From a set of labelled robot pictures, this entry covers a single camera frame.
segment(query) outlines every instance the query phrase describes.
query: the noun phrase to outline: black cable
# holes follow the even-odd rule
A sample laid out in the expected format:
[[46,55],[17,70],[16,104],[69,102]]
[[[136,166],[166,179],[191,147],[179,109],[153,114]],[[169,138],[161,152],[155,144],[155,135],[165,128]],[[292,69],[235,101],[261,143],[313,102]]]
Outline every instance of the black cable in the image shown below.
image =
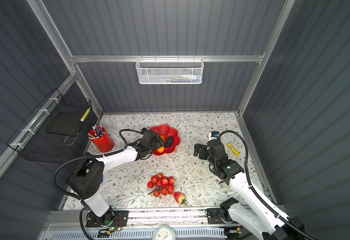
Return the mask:
[[150,156],[152,156],[153,152],[146,158],[141,158],[140,160],[146,160],[146,159],[149,159]]
[[252,235],[252,233],[247,233],[247,234],[245,234],[245,235],[243,235],[243,236],[240,236],[238,239],[236,239],[236,240],[242,240],[242,239],[245,239],[245,238],[248,238],[249,236],[251,236]]
[[220,216],[220,212],[211,212],[210,210],[204,210],[204,213],[207,215],[207,217],[218,217]]
[[130,131],[130,132],[137,132],[137,133],[140,133],[140,134],[143,134],[142,132],[139,132],[139,131],[136,131],[136,130],[132,130],[132,129],[122,129],[119,131],[119,135],[121,137],[121,139],[124,141],[125,145],[124,145],[124,148],[126,148],[128,146],[128,142],[127,140],[123,137],[123,135],[121,134],[122,132],[125,132],[125,131]]
[[85,207],[82,208],[82,209],[80,210],[80,214],[79,214],[80,227],[81,227],[82,232],[83,232],[84,235],[86,236],[86,238],[88,238],[88,240],[93,240],[93,238],[91,238],[91,237],[88,235],[88,233],[85,231],[85,229],[84,229],[83,216],[82,216],[84,210],[85,210]]
[[245,156],[245,172],[246,172],[246,178],[247,178],[247,183],[249,185],[249,188],[252,190],[252,192],[254,193],[254,195],[259,199],[259,201],[268,208],[268,210],[270,210],[275,217],[278,217],[283,223],[287,224],[290,228],[292,228],[295,232],[303,235],[305,238],[308,238],[309,240],[316,240],[314,237],[308,235],[307,233],[301,231],[300,229],[298,229],[297,227],[295,227],[292,223],[290,223],[287,219],[283,218],[282,216],[280,216],[270,205],[268,205],[264,199],[258,194],[258,192],[254,189],[254,186],[250,185],[251,184],[251,179],[249,177],[249,172],[248,172],[248,147],[247,144],[245,142],[245,140],[242,138],[242,136],[240,136],[237,132],[232,131],[232,130],[226,130],[223,131],[221,134],[219,134],[219,136],[221,137],[223,134],[230,132],[235,134],[236,136],[238,136],[242,142],[243,145],[245,146],[245,150],[246,150],[246,156]]
[[105,155],[92,155],[92,156],[76,157],[76,158],[71,159],[70,161],[68,161],[68,162],[66,162],[66,163],[64,163],[64,164],[62,164],[61,166],[59,166],[59,167],[55,170],[55,172],[54,172],[53,175],[52,175],[51,181],[52,181],[53,187],[54,187],[56,190],[58,190],[59,192],[61,192],[62,194],[65,194],[65,195],[74,197],[74,198],[76,198],[76,199],[78,199],[78,200],[81,200],[81,197],[80,197],[79,195],[74,194],[74,193],[71,193],[71,192],[68,192],[68,191],[62,189],[61,187],[59,187],[59,186],[57,185],[57,183],[56,183],[56,176],[57,176],[57,174],[59,173],[59,171],[60,171],[64,166],[66,166],[67,164],[69,164],[69,163],[71,163],[71,162],[73,162],[73,161],[81,160],[81,159],[99,158],[99,157],[102,157],[102,156],[107,157],[107,156],[115,155],[115,154],[117,154],[117,153],[120,153],[120,152],[124,151],[124,149],[126,149],[127,146],[128,146],[128,142],[127,142],[127,140],[123,137],[123,135],[122,135],[121,133],[122,133],[122,132],[125,132],[125,131],[131,131],[131,132],[137,132],[137,133],[143,134],[142,132],[139,132],[139,131],[136,131],[136,130],[132,130],[132,129],[122,129],[122,130],[119,131],[119,135],[120,135],[121,139],[122,139],[122,140],[124,141],[124,143],[125,143],[124,148],[119,149],[119,150],[116,150],[116,151],[114,151],[114,152],[107,153],[107,154],[105,154]]

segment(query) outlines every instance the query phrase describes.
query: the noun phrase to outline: white clock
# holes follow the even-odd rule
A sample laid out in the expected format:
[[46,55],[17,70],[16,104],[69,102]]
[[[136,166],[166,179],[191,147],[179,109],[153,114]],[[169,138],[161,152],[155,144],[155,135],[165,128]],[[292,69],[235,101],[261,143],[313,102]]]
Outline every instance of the white clock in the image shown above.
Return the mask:
[[152,240],[175,240],[176,235],[174,230],[167,225],[161,225],[153,234]]

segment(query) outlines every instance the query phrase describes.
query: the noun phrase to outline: red fruit bowl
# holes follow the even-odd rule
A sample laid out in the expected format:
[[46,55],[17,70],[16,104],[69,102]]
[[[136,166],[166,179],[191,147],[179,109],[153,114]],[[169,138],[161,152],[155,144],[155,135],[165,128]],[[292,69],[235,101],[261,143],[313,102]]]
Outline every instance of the red fruit bowl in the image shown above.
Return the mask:
[[156,156],[163,155],[164,153],[173,153],[175,151],[176,146],[178,146],[180,143],[180,137],[178,136],[178,131],[175,128],[172,128],[168,125],[160,125],[151,127],[150,130],[156,132],[159,135],[164,135],[165,139],[169,137],[174,138],[174,143],[171,147],[164,148],[163,152],[154,151],[153,154]]

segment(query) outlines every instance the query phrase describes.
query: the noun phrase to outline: orange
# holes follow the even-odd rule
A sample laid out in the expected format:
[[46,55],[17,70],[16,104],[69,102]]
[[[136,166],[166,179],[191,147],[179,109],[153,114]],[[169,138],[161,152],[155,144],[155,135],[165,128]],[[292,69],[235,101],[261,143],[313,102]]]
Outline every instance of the orange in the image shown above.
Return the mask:
[[164,147],[161,147],[157,150],[158,152],[163,152],[164,151]]
[[163,139],[163,142],[165,143],[166,142],[166,136],[164,135],[159,135],[161,137],[161,139]]

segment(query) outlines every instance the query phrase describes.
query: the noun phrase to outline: floral tablecloth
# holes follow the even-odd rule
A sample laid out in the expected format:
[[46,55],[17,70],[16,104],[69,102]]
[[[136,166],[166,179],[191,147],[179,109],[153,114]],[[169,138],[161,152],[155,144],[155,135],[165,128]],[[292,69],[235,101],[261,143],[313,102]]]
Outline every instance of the floral tablecloth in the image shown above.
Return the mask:
[[[220,179],[208,169],[208,162],[193,156],[194,144],[206,144],[208,133],[212,130],[222,132],[234,130],[241,134],[234,113],[181,113],[181,114],[121,114],[104,115],[99,125],[105,127],[115,142],[113,150],[124,146],[118,131],[122,128],[140,130],[143,127],[149,129],[153,126],[167,124],[177,129],[181,139],[175,152],[162,156],[152,155],[147,160],[138,160],[113,168],[103,176],[100,185],[101,193],[110,202],[113,209],[153,208],[153,207],[179,207],[173,195],[154,197],[147,195],[151,190],[147,183],[151,176],[161,172],[165,176],[173,176],[176,180],[175,191],[184,193],[188,206],[217,206],[224,200],[239,194],[231,188],[221,188]],[[134,132],[124,132],[128,142],[138,139]],[[245,150],[240,139],[233,134],[225,134],[222,143],[230,159],[241,166],[244,163]],[[235,156],[227,144],[232,143],[240,152]],[[89,147],[91,154],[100,154],[95,145]],[[261,188],[259,177],[249,156],[249,173],[252,182]],[[68,197],[63,209],[81,209],[81,203],[72,197]]]

